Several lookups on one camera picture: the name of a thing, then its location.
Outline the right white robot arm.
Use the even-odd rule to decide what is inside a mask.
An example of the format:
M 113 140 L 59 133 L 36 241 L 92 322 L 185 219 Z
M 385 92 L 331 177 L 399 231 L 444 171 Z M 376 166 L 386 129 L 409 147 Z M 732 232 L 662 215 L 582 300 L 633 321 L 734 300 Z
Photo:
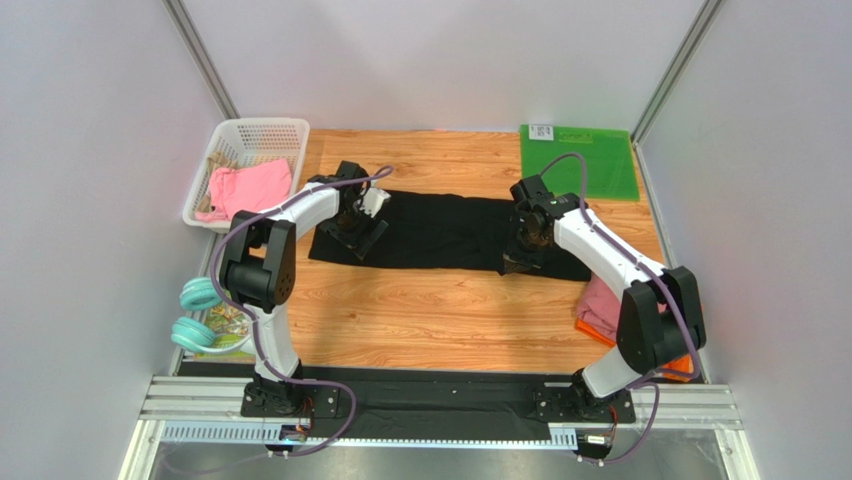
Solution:
M 706 344 L 696 276 L 668 268 L 631 247 L 575 194 L 556 196 L 530 176 L 510 189 L 514 200 L 506 274 L 543 268 L 556 250 L 573 255 L 620 297 L 616 345 L 575 374 L 585 400 L 604 399 Z

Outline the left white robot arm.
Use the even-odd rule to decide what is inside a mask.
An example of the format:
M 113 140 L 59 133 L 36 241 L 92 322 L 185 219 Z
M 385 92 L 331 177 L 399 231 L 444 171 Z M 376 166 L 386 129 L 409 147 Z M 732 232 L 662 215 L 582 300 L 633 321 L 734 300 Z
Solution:
M 239 212 L 214 254 L 216 291 L 251 321 L 256 375 L 271 383 L 306 385 L 288 320 L 296 282 L 299 239 L 320 229 L 364 259 L 387 229 L 377 215 L 390 196 L 378 187 L 390 165 L 368 174 L 340 163 L 332 175 L 312 177 L 296 194 L 260 213 Z

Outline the black floral t shirt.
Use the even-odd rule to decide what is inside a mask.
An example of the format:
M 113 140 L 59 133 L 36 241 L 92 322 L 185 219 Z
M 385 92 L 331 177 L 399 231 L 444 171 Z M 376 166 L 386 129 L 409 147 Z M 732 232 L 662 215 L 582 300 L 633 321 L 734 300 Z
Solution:
M 383 269 L 462 269 L 506 273 L 513 232 L 510 200 L 391 190 L 375 215 L 387 227 L 364 258 L 319 229 L 311 260 Z

